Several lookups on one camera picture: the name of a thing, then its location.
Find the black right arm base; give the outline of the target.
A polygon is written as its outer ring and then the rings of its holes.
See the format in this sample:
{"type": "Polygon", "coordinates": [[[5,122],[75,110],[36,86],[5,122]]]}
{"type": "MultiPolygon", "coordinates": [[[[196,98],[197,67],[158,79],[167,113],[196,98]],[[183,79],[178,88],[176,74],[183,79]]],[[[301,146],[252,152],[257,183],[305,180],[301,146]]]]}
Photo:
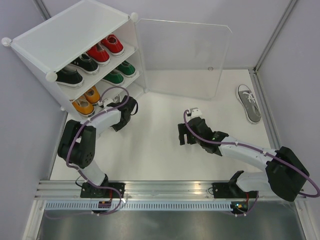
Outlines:
{"type": "Polygon", "coordinates": [[[244,192],[235,183],[213,182],[213,196],[215,199],[255,199],[257,191],[244,192]]]}

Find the green sneaker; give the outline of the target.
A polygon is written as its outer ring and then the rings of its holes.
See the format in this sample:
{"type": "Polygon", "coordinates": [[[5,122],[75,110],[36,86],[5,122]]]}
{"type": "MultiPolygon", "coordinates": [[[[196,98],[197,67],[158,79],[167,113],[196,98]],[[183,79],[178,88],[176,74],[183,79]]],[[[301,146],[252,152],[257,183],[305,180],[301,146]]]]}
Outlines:
{"type": "Polygon", "coordinates": [[[121,86],[124,83],[124,77],[118,71],[115,70],[109,72],[101,80],[113,86],[121,86]]]}
{"type": "Polygon", "coordinates": [[[134,77],[136,75],[136,68],[127,61],[123,61],[115,69],[128,78],[134,77]]]}

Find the red sneaker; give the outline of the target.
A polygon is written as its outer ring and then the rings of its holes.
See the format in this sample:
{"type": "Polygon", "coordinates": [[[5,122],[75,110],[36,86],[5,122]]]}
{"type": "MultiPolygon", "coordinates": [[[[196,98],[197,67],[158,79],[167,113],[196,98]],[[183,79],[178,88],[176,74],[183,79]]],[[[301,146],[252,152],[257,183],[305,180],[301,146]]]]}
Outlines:
{"type": "Polygon", "coordinates": [[[87,50],[86,53],[100,66],[106,66],[110,62],[109,54],[98,43],[87,50]]]}
{"type": "Polygon", "coordinates": [[[124,46],[114,34],[108,35],[100,43],[115,57],[120,57],[125,52],[124,46]]]}

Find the grey sneaker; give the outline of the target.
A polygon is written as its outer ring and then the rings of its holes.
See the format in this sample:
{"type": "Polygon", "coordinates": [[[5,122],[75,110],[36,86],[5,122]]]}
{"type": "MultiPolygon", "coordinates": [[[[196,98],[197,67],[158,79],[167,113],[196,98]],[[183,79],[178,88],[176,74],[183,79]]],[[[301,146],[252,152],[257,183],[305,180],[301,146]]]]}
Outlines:
{"type": "Polygon", "coordinates": [[[261,121],[262,115],[258,102],[250,88],[245,84],[240,84],[236,89],[236,97],[243,106],[246,119],[251,124],[258,124],[261,121]]]}
{"type": "Polygon", "coordinates": [[[120,95],[120,94],[118,94],[118,95],[113,99],[113,101],[114,101],[115,103],[119,103],[119,102],[121,102],[121,101],[122,101],[122,97],[121,97],[121,95],[120,95]]]}

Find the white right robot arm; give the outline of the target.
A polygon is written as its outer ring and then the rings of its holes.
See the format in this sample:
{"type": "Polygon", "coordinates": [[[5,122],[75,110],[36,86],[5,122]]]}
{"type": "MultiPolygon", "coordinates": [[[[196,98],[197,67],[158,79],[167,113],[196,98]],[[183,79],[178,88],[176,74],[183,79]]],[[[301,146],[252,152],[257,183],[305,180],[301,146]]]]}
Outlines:
{"type": "Polygon", "coordinates": [[[255,173],[239,170],[232,176],[228,192],[235,198],[245,192],[272,191],[281,199],[293,202],[310,175],[288,147],[276,150],[237,141],[225,132],[212,131],[201,117],[179,123],[177,128],[180,145],[198,144],[209,154],[240,160],[259,169],[255,173]]]}

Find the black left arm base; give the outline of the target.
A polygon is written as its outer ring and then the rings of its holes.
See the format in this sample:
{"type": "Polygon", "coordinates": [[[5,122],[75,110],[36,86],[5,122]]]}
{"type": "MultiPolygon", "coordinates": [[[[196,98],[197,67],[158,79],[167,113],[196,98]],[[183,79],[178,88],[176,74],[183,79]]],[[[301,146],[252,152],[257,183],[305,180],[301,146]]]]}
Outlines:
{"type": "MultiPolygon", "coordinates": [[[[126,184],[124,182],[109,182],[108,187],[118,190],[121,197],[124,196],[126,184]]],[[[96,188],[85,182],[81,186],[80,198],[83,199],[118,199],[119,194],[111,189],[96,188]]]]}

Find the orange sneaker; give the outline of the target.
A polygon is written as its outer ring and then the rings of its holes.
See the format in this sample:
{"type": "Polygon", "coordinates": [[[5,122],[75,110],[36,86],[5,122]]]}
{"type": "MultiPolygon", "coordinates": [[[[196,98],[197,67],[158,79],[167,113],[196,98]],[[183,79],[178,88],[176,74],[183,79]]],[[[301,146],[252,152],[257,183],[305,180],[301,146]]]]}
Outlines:
{"type": "Polygon", "coordinates": [[[83,95],[86,100],[94,106],[97,105],[101,99],[101,96],[95,86],[92,86],[83,95]]]}
{"type": "Polygon", "coordinates": [[[95,114],[94,106],[84,96],[73,101],[72,105],[84,117],[91,117],[95,114]]]}

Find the black sneaker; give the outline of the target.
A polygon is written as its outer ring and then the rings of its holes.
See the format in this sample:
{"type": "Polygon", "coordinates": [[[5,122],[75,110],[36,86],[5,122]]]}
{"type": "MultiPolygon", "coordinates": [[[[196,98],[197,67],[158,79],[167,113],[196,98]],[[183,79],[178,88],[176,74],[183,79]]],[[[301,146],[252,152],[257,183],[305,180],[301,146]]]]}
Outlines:
{"type": "Polygon", "coordinates": [[[100,69],[99,65],[84,53],[74,59],[69,65],[81,69],[88,75],[95,75],[100,69]]]}
{"type": "Polygon", "coordinates": [[[56,82],[59,85],[63,85],[70,88],[80,88],[83,83],[83,77],[78,73],[77,70],[66,70],[62,69],[57,73],[56,82]]]}

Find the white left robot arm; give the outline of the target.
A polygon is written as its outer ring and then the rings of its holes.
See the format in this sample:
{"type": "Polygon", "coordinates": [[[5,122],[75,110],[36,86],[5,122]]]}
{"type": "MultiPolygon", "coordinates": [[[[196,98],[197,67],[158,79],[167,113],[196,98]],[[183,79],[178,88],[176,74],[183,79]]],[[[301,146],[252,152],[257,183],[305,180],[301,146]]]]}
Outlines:
{"type": "Polygon", "coordinates": [[[138,109],[137,100],[126,95],[121,102],[107,104],[93,118],[69,120],[64,127],[57,155],[92,185],[91,191],[98,198],[108,195],[109,179],[95,161],[96,140],[108,128],[116,132],[124,128],[138,109]]]}

